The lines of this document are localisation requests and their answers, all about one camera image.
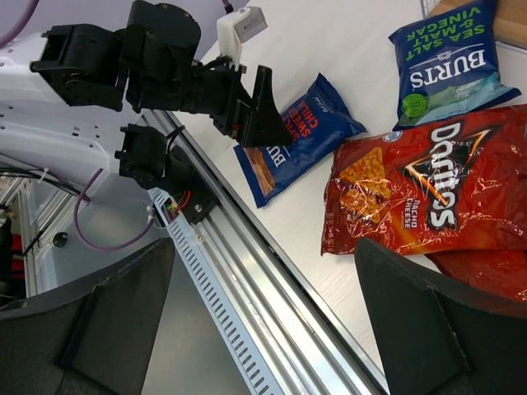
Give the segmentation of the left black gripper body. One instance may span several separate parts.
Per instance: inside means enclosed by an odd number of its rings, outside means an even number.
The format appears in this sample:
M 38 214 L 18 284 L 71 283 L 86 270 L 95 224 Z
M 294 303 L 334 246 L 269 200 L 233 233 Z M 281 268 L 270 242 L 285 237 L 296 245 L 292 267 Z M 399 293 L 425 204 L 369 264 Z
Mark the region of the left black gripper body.
M 190 68 L 190 83 L 180 110 L 206 114 L 225 136 L 238 136 L 244 116 L 251 110 L 251 98 L 241 83 L 244 67 L 236 71 L 231 58 L 218 57 Z

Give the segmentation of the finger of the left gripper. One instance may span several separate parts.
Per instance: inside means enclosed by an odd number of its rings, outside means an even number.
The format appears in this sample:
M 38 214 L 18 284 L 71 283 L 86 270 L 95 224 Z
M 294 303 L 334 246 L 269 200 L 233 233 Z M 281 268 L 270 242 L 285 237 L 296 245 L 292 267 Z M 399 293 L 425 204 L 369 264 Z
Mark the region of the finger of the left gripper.
M 258 66 L 253 96 L 241 112 L 240 144 L 243 147 L 290 146 L 292 136 L 273 98 L 273 70 Z

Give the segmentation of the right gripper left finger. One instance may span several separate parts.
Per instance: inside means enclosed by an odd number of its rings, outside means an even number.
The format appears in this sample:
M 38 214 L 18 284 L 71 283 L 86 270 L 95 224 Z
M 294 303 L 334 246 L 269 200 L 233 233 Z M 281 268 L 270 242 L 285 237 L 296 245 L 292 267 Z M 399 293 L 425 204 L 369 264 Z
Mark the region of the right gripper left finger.
M 159 239 L 1 308 L 3 394 L 139 394 L 175 260 Z

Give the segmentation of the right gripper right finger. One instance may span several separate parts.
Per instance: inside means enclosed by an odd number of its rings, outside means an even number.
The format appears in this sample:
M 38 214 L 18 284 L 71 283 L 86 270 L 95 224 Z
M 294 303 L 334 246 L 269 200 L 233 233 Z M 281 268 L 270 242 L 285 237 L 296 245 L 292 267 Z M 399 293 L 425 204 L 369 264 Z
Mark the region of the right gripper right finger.
M 526 305 L 367 238 L 355 262 L 392 394 L 524 394 Z

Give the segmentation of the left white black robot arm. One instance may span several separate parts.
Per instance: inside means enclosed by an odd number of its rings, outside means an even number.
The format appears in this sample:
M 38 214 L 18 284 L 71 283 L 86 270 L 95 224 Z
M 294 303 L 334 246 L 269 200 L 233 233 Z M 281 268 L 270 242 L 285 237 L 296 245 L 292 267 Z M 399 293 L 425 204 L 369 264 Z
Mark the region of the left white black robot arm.
M 170 148 L 172 137 L 130 124 L 118 132 L 98 123 L 46 118 L 20 110 L 22 100 L 97 106 L 116 112 L 206 114 L 243 147 L 292 142 L 273 99 L 272 70 L 259 66 L 252 92 L 243 87 L 242 45 L 267 26 L 259 7 L 225 5 L 217 21 L 220 53 L 201 63 L 201 30 L 184 9 L 168 3 L 132 4 L 117 31 L 90 24 L 54 26 L 40 35 L 1 42 L 1 169 L 51 175 L 66 185 L 88 170 L 133 179 L 172 196 L 195 192 L 198 176 Z

